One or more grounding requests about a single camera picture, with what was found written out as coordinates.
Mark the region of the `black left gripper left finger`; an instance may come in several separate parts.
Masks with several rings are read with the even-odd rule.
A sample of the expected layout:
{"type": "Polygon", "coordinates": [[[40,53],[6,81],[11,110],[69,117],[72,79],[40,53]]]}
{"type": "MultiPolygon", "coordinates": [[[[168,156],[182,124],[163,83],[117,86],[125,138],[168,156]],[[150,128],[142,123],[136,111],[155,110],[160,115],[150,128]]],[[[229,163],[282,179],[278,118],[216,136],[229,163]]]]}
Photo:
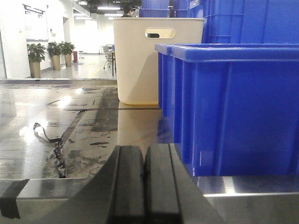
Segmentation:
{"type": "Polygon", "coordinates": [[[116,146],[93,179],[35,223],[142,224],[144,217],[141,150],[136,146],[116,146]]]}

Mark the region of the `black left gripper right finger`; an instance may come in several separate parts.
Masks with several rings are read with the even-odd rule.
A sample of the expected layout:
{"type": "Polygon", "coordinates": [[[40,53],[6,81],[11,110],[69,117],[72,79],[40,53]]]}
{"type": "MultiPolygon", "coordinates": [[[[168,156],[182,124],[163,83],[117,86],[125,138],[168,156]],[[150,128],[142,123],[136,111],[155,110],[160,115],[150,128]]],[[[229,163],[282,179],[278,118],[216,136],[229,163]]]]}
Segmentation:
{"type": "Polygon", "coordinates": [[[145,157],[149,224],[223,224],[224,219],[192,182],[173,144],[153,144],[145,157]]]}

